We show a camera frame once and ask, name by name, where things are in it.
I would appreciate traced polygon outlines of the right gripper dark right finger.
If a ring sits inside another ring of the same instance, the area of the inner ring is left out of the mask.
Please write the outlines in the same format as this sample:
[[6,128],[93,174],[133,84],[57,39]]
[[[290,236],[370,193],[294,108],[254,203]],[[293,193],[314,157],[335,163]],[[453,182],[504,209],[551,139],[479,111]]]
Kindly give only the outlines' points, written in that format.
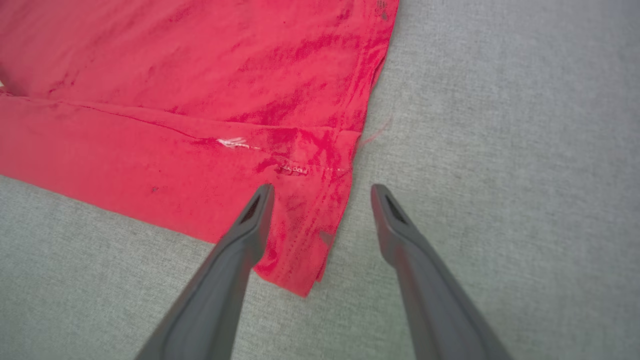
[[418,360],[509,360],[512,356],[441,256],[383,184],[371,207],[382,257],[395,269]]

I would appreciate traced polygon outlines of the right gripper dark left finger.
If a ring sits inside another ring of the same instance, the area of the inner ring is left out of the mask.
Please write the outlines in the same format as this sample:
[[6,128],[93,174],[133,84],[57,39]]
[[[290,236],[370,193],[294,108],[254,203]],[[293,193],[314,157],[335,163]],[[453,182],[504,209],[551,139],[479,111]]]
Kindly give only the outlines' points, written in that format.
[[228,360],[249,276],[265,253],[275,190],[258,187],[137,354],[138,360]]

